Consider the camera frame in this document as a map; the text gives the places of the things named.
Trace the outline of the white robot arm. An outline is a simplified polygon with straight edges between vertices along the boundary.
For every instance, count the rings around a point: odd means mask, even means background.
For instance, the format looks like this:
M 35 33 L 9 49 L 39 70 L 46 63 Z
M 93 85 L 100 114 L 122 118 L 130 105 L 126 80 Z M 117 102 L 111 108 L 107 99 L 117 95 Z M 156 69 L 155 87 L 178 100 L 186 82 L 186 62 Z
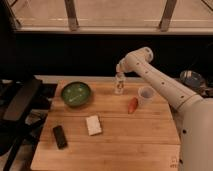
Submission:
M 179 171 L 213 171 L 213 98 L 201 95 L 150 65 L 149 47 L 131 51 L 117 72 L 135 72 L 183 116 Z

